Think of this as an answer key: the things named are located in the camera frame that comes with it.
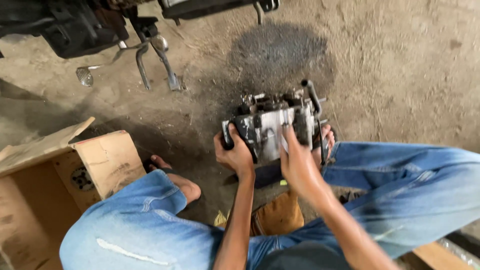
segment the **wooden plank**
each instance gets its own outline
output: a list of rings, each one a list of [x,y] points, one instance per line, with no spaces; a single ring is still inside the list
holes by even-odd
[[[474,269],[437,242],[419,246],[413,250],[413,253],[434,270]]]

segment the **box flap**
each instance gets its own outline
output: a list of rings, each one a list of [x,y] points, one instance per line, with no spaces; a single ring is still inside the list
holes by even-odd
[[[68,142],[85,130],[94,120],[94,117],[90,117],[83,123],[64,128],[31,143],[5,147],[0,152],[0,177],[67,152],[70,149]]]
[[[116,131],[72,145],[82,159],[101,199],[146,174],[130,134]]]

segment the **concrete floor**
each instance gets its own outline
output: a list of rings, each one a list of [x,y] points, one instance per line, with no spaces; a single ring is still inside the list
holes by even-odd
[[[141,15],[161,17],[157,3]],[[155,52],[134,52],[80,85],[78,66],[106,62],[115,48],[64,60],[42,38],[0,40],[0,148],[95,116],[85,136],[125,129],[145,158],[164,157],[203,190],[190,219],[212,223],[235,185],[215,162],[212,137],[244,93],[283,92],[302,78],[326,96],[341,140],[429,143],[480,152],[480,2],[476,0],[284,0],[256,25],[244,7],[176,27],[157,24],[184,89],[171,92]],[[138,42],[129,25],[129,45]],[[280,194],[255,194],[254,207]],[[305,210],[306,219],[314,213]]]

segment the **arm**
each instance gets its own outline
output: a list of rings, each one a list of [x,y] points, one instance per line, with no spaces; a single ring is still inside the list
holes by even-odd
[[[238,135],[233,124],[228,126],[234,148],[225,151],[220,143],[221,132],[214,138],[215,155],[223,166],[237,173],[239,187],[223,234],[220,248],[213,265],[214,270],[244,270],[247,263],[250,239],[250,218],[252,215],[253,184],[255,171],[250,151]]]
[[[284,136],[288,154],[280,146],[282,173],[290,187],[322,216],[348,264],[356,270],[399,270],[334,196],[318,171],[310,150],[300,145],[293,128],[287,128]]]

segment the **hand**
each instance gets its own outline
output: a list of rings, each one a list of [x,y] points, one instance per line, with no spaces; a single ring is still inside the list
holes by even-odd
[[[298,142],[293,127],[284,128],[283,136],[288,144],[288,153],[280,145],[280,160],[288,185],[308,201],[325,193],[330,195],[332,190],[315,165],[310,149]]]
[[[232,150],[225,150],[221,143],[222,132],[217,133],[213,138],[216,160],[225,168],[236,172],[240,180],[246,174],[254,173],[253,158],[234,124],[228,124],[228,132],[233,139],[234,147]]]

